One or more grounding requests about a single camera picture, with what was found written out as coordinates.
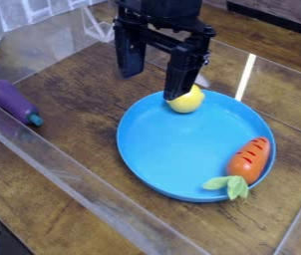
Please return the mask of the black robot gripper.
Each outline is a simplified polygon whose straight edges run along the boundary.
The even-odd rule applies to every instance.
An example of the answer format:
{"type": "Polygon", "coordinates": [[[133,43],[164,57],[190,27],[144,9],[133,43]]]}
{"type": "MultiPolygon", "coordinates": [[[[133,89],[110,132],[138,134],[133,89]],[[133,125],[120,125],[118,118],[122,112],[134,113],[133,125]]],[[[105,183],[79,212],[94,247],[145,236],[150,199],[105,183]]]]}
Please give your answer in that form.
{"type": "Polygon", "coordinates": [[[170,53],[164,98],[173,101],[188,94],[204,65],[209,64],[209,41],[215,29],[199,19],[203,0],[117,0],[116,46],[122,76],[128,79],[145,69],[146,48],[170,53]],[[189,32],[181,42],[164,35],[189,32]]]}

